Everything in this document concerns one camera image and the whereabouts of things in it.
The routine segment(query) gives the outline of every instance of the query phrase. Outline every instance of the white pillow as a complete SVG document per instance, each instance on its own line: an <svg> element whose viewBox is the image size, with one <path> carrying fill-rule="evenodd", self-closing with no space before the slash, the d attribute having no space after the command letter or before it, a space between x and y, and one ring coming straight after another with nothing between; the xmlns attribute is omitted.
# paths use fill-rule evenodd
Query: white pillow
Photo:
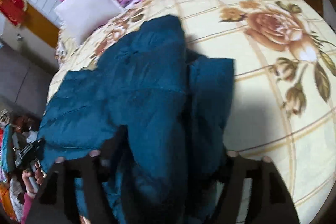
<svg viewBox="0 0 336 224"><path fill-rule="evenodd" d="M55 8L56 14L64 21L66 30L78 46L95 29L123 11L117 0L64 0Z"/></svg>

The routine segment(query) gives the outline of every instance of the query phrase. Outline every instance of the bed sheet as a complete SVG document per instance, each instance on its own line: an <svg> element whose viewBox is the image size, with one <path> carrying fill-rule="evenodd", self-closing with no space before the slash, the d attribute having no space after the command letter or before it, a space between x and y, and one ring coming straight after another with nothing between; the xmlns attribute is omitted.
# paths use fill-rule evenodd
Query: bed sheet
<svg viewBox="0 0 336 224"><path fill-rule="evenodd" d="M309 223L335 182L336 35L303 0L143 0L68 54L48 98L68 70L94 69L120 37L167 14L181 19L189 48L236 60L224 144L251 159L271 157L300 222Z"/></svg>

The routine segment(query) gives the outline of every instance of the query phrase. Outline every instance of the blue jacket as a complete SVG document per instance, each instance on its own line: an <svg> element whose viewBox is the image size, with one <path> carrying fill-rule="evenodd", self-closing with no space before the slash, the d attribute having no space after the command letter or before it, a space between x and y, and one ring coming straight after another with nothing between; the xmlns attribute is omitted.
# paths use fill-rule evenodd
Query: blue jacket
<svg viewBox="0 0 336 224"><path fill-rule="evenodd" d="M137 190L152 204L173 197L183 209L188 185L209 178L221 162L234 82L233 60L207 58L185 45L179 19L164 16L121 38L94 71L68 72L38 134L46 140L43 169L59 156L70 160L99 149L127 125ZM104 184L120 223L123 173L121 161L115 181ZM76 189L86 215L80 179ZM203 221L212 209L198 208L185 219Z"/></svg>

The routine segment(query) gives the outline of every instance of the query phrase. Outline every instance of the pink sleeve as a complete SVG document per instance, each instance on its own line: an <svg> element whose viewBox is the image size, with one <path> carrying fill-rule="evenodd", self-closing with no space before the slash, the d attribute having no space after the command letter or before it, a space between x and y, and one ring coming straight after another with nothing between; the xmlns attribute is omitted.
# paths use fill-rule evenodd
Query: pink sleeve
<svg viewBox="0 0 336 224"><path fill-rule="evenodd" d="M25 203L23 205L23 214L22 214L22 218L21 218L21 224L25 224L26 223L26 219L30 210L30 207L32 206L33 203L33 199L30 198L27 193L25 193Z"/></svg>

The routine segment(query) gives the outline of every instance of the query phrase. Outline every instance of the person's hand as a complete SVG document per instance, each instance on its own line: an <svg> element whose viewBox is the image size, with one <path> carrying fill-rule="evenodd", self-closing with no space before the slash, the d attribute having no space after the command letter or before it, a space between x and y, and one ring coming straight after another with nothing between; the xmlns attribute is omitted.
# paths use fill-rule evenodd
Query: person's hand
<svg viewBox="0 0 336 224"><path fill-rule="evenodd" d="M34 188L31 184L31 182L29 181L29 178L34 175L35 179L36 179L36 183L38 185L41 185L43 183L43 180L44 180L41 167L39 166L39 164L37 162L35 163L35 167L36 167L35 174L33 174L32 172L27 172L27 171L23 171L23 173L22 173L22 180L23 180L23 182L26 186L27 195L30 198L35 198L36 193L34 191Z"/></svg>

